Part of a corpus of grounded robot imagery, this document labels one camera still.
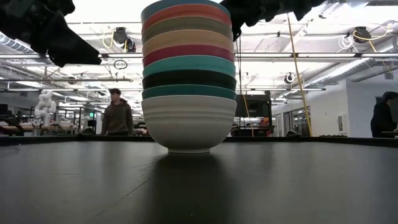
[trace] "white bowl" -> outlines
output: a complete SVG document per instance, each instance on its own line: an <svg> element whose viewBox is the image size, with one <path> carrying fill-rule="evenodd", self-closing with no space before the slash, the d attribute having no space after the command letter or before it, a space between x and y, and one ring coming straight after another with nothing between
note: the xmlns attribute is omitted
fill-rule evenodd
<svg viewBox="0 0 398 224"><path fill-rule="evenodd" d="M227 137L236 101L214 96L159 96L142 102L152 138L175 153L204 153Z"/></svg>

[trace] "bowl base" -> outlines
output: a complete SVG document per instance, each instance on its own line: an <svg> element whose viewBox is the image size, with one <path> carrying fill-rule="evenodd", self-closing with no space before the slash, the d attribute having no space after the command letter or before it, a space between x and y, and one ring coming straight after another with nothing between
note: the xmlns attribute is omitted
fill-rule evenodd
<svg viewBox="0 0 398 224"><path fill-rule="evenodd" d="M169 153L179 154L199 154L199 153L210 153L210 149L169 149Z"/></svg>

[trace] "brown hoodie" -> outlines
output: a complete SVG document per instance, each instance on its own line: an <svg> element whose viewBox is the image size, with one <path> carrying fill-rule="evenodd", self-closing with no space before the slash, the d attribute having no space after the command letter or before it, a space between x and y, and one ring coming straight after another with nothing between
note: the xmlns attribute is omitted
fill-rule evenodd
<svg viewBox="0 0 398 224"><path fill-rule="evenodd" d="M106 109L102 120L102 132L119 133L128 131L132 133L131 107L125 99L120 99L120 104L111 103Z"/></svg>

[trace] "stack of bowls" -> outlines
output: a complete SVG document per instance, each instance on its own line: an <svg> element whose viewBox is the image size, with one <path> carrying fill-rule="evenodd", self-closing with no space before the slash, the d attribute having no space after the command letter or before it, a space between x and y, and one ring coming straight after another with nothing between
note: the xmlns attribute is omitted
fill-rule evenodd
<svg viewBox="0 0 398 224"><path fill-rule="evenodd" d="M236 110L228 10L209 0L163 0L141 21L150 135L169 152L209 152L228 135Z"/></svg>

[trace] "ceramic bowl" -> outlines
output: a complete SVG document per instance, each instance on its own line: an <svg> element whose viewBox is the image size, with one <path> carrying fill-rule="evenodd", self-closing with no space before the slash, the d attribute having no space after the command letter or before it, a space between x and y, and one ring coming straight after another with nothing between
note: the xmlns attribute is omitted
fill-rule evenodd
<svg viewBox="0 0 398 224"><path fill-rule="evenodd" d="M144 64L145 68L146 66L159 60L184 55L207 55L221 57L223 59L229 60L230 62L235 62L234 53L221 47L215 47L210 45L181 45L156 50L146 55L142 59L142 63Z"/></svg>
<svg viewBox="0 0 398 224"><path fill-rule="evenodd" d="M207 30L221 34L233 41L231 28L226 24L211 18L184 16L165 19L150 26L142 33L142 44L157 35L177 30Z"/></svg>
<svg viewBox="0 0 398 224"><path fill-rule="evenodd" d="M214 19L222 22L223 24L226 24L229 28L232 28L231 18L221 9L204 4L184 4L163 9L155 13L145 22L142 22L141 34L143 34L145 30L147 30L150 26L165 19L187 16L197 16Z"/></svg>
<svg viewBox="0 0 398 224"><path fill-rule="evenodd" d="M235 91L208 85L166 85L146 89L142 92L142 99L149 99L158 96L215 96L236 100Z"/></svg>
<svg viewBox="0 0 398 224"><path fill-rule="evenodd" d="M235 64L229 60L206 55L186 55L171 57L154 62L142 71L145 77L149 75L174 70L208 70L236 76Z"/></svg>
<svg viewBox="0 0 398 224"><path fill-rule="evenodd" d="M207 70L174 70L155 73L142 80L144 90L167 85L208 85L235 91L236 79L224 73Z"/></svg>
<svg viewBox="0 0 398 224"><path fill-rule="evenodd" d="M173 153L206 153L231 131L236 101L214 96L160 96L142 102L149 134Z"/></svg>
<svg viewBox="0 0 398 224"><path fill-rule="evenodd" d="M147 6L141 13L141 21L145 23L146 20L148 20L151 16L153 16L155 13L167 9L168 7L173 7L173 6L178 6L178 5L184 5L184 4L204 4L212 7L216 7L220 10L223 11L226 15L231 17L231 14L229 13L228 9L225 8L224 6L218 4L217 2L209 1L209 0L163 0L163 1L157 1L155 3L150 4Z"/></svg>
<svg viewBox="0 0 398 224"><path fill-rule="evenodd" d="M210 45L234 51L232 40L222 34L207 30L177 30L151 38L142 46L144 57L155 50L181 45Z"/></svg>

